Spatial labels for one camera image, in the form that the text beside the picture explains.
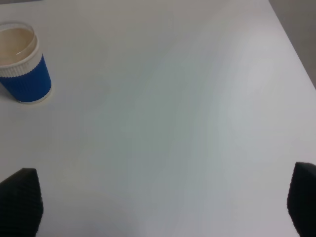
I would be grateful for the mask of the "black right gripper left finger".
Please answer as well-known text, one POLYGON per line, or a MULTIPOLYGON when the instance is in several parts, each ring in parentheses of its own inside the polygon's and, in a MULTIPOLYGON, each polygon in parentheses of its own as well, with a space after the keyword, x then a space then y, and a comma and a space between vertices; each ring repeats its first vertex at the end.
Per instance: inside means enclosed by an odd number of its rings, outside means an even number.
POLYGON ((0 183, 0 235, 35 237, 43 216, 38 173, 22 168, 0 183))

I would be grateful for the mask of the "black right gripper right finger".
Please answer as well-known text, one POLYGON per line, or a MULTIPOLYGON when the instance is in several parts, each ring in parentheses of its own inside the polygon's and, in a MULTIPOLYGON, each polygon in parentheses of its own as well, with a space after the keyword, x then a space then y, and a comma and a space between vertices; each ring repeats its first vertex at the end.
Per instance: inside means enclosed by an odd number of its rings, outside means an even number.
POLYGON ((287 197, 287 209, 301 237, 316 235, 316 166, 297 162, 287 197))

